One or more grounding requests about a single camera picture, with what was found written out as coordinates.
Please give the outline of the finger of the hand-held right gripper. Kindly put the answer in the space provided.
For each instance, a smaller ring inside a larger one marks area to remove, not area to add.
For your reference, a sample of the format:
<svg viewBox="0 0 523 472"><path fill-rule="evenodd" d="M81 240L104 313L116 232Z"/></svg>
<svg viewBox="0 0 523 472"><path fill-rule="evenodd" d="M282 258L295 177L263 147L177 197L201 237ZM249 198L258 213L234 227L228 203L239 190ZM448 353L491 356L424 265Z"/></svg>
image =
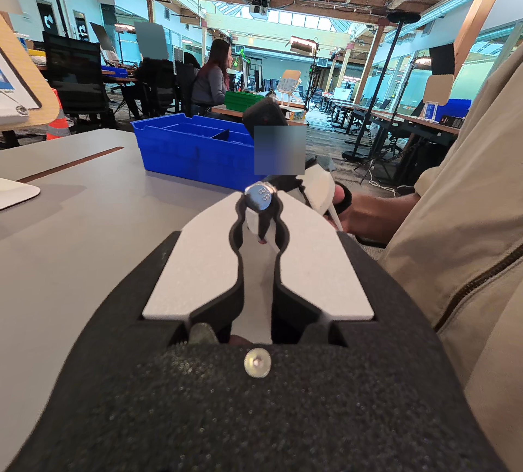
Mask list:
<svg viewBox="0 0 523 472"><path fill-rule="evenodd" d="M334 208L335 181L323 166L313 164L306 168L304 174L296 175L299 189L306 203L318 214L336 215Z"/></svg>
<svg viewBox="0 0 523 472"><path fill-rule="evenodd" d="M245 222L254 236L265 237L270 227L271 213L269 211L259 213L253 209L246 209Z"/></svg>

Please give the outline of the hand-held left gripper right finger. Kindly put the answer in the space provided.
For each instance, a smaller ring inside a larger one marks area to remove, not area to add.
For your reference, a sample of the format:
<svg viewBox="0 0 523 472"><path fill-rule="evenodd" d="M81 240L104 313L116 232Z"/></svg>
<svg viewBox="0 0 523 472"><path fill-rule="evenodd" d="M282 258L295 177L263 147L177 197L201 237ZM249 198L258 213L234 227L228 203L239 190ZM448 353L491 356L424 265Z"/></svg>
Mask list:
<svg viewBox="0 0 523 472"><path fill-rule="evenodd" d="M338 232L283 191L275 203L273 342L298 342L313 324L373 321L375 312Z"/></svg>

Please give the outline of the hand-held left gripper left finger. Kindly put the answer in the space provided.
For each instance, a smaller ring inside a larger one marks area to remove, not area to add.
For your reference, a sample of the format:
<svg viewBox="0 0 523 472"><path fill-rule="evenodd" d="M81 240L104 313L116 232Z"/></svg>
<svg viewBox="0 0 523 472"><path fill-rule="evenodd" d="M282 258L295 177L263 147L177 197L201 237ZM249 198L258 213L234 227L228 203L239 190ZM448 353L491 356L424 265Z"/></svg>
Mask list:
<svg viewBox="0 0 523 472"><path fill-rule="evenodd" d="M145 320L176 320L187 330L212 327L229 342L232 323L244 308L245 197L234 192L195 216L180 231L153 292Z"/></svg>

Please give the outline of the silver hex bolt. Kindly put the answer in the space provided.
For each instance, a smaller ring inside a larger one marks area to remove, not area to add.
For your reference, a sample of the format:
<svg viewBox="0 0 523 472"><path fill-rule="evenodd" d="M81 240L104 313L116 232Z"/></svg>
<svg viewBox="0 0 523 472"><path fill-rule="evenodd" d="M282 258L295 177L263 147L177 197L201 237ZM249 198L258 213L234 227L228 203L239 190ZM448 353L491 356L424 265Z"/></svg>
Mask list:
<svg viewBox="0 0 523 472"><path fill-rule="evenodd" d="M252 211L262 213L271 206L273 187L270 183L258 181L244 191L246 206Z"/></svg>

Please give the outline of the blue divided plastic bin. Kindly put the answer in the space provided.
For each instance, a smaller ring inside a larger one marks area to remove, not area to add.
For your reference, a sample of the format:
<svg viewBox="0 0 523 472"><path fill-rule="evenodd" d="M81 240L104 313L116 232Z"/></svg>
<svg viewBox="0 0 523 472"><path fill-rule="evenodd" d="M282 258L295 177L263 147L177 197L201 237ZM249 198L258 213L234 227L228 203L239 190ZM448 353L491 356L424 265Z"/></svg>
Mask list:
<svg viewBox="0 0 523 472"><path fill-rule="evenodd" d="M241 192L265 177L254 172L254 141L242 123L178 113L132 125L148 171Z"/></svg>

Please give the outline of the person's right forearm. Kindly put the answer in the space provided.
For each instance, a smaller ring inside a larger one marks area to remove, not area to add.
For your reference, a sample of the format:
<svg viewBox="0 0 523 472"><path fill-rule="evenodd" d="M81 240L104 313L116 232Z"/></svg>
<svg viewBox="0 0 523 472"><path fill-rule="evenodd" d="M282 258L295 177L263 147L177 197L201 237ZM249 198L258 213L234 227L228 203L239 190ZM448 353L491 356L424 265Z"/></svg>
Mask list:
<svg viewBox="0 0 523 472"><path fill-rule="evenodd" d="M420 200L417 193L396 197L371 197L366 207L364 238L387 244Z"/></svg>

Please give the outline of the person's right hand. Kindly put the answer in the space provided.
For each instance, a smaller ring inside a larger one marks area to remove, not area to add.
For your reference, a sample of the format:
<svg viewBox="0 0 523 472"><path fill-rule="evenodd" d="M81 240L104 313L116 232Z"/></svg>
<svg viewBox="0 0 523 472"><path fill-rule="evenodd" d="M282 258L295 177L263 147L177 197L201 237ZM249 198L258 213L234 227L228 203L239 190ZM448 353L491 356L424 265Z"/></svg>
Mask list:
<svg viewBox="0 0 523 472"><path fill-rule="evenodd" d="M342 184L335 184L333 197L340 231L349 234L362 234L373 215L373 196L360 192L352 193Z"/></svg>

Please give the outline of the green plastic bin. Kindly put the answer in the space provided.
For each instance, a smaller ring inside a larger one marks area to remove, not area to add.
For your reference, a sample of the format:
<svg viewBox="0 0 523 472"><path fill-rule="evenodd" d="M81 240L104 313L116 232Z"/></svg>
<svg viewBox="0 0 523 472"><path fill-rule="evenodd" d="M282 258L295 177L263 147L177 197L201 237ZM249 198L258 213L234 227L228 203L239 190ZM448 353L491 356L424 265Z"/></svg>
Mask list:
<svg viewBox="0 0 523 472"><path fill-rule="evenodd" d="M262 101L263 95L244 91L227 91L224 98L226 109L243 113L254 104Z"/></svg>

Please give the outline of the wooden top work table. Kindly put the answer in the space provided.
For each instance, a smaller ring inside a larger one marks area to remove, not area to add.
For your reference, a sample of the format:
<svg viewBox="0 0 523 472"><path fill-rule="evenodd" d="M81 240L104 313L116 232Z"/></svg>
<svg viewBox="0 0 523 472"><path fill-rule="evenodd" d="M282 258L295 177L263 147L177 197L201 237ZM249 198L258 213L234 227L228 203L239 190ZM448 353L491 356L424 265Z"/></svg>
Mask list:
<svg viewBox="0 0 523 472"><path fill-rule="evenodd" d="M220 114L220 115L224 115L224 116L231 116L233 118L236 118L236 119L240 119L242 120L243 118L243 112L241 111L235 111L235 110L230 110L230 109L227 109L225 105L219 105L219 106L216 106L216 107L212 107L211 108L211 112L212 113L215 113L215 114ZM287 123L289 125L293 125L293 126L308 126L309 123L307 123L306 119L303 118L301 120L293 120L293 119L286 119Z"/></svg>
<svg viewBox="0 0 523 472"><path fill-rule="evenodd" d="M371 147L371 166L383 174L385 183L400 186L414 182L423 166L442 159L455 142L461 126L446 126L419 116L372 112L373 123L380 129Z"/></svg>

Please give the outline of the tan board on stand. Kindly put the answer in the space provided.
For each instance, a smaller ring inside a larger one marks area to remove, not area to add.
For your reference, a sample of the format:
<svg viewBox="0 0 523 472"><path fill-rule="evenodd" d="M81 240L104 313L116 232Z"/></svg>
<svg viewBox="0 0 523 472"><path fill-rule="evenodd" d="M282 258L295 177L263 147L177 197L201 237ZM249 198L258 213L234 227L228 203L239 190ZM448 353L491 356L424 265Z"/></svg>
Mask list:
<svg viewBox="0 0 523 472"><path fill-rule="evenodd" d="M277 91L282 93L282 102L284 106L290 107L293 92L300 83L301 71L285 70L278 82Z"/></svg>

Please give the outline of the black office chair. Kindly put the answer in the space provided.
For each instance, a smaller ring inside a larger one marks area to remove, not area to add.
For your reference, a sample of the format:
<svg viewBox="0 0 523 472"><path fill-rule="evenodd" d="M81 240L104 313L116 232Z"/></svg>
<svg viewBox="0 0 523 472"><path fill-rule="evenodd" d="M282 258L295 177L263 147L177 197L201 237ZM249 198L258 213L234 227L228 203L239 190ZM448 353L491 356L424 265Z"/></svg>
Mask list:
<svg viewBox="0 0 523 472"><path fill-rule="evenodd" d="M68 37L43 32L46 57L45 77L57 91L63 112L78 125L117 129L109 105L101 69L101 47Z"/></svg>
<svg viewBox="0 0 523 472"><path fill-rule="evenodd" d="M177 87L178 99L180 101L180 109L185 116L191 117L191 97L198 69L194 67L193 63L182 63L178 60L175 60L174 66L175 84Z"/></svg>

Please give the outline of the black pole stand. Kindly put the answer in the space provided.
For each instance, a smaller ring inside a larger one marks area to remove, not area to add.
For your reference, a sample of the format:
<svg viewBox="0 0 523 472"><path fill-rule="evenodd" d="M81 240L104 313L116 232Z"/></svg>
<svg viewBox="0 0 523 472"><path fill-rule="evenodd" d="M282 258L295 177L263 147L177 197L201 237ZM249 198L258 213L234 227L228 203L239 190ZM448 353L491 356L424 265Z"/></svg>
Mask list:
<svg viewBox="0 0 523 472"><path fill-rule="evenodd" d="M396 33L395 33L392 43L390 45L387 58L383 64L383 68L382 68L381 74L379 76L379 80L376 84L375 91L373 93L373 96L372 96L369 106L367 108L367 111L364 115L360 130L359 130L357 138L356 138L356 142L355 142L352 150L346 150L342 153L342 159L345 161L348 161L348 162L356 162L356 161L363 159L363 156L358 154L358 148L361 144L361 140L363 138L364 132L367 131L370 126L371 112L376 103L378 93L381 88L381 84L383 83L383 79L387 72L387 68L388 68L390 59L392 57L393 50L396 46L397 40L402 31L402 27L404 24L412 24L412 23L418 22L421 19L421 15L419 13L411 13L408 11L397 11L396 10L396 11L390 12L387 16L387 19L391 23L397 23Z"/></svg>

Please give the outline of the orange traffic cone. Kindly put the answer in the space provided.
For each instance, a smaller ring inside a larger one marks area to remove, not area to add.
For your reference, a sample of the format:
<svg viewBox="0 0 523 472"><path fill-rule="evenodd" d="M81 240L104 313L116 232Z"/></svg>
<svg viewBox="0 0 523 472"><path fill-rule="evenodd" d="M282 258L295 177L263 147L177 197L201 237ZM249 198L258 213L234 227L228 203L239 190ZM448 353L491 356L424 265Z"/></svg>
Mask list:
<svg viewBox="0 0 523 472"><path fill-rule="evenodd" d="M58 96L57 90L52 89L53 92L56 95L56 99L59 106L59 113L56 119L47 125L46 128L46 141L55 140L62 137L67 137L71 135L71 131L69 129L69 124L66 119L66 116L63 112L62 103L60 101L60 98Z"/></svg>

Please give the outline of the instruction board on white stand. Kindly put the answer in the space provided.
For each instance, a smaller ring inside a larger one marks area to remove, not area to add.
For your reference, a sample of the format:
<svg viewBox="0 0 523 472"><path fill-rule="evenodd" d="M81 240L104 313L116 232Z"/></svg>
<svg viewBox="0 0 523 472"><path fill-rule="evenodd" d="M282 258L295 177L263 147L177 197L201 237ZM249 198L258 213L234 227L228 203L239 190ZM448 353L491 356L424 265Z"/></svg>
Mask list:
<svg viewBox="0 0 523 472"><path fill-rule="evenodd" d="M14 131L17 129L46 126L54 121L58 116L59 106L52 88L44 79L36 64L31 60L30 55L17 38L13 29L6 22L3 13L1 13L1 50L11 60L41 103L40 109L29 112L29 117L25 122L1 124L1 133L8 132L9 137L12 138Z"/></svg>

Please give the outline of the printed instruction sheet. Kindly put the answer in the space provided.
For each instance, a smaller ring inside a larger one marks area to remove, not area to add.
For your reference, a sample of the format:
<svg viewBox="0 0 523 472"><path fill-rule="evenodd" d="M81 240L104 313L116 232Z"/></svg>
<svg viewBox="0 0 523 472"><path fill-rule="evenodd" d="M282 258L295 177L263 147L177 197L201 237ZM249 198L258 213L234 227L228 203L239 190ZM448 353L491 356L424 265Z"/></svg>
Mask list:
<svg viewBox="0 0 523 472"><path fill-rule="evenodd" d="M1 50L1 124L25 122L41 103Z"/></svg>

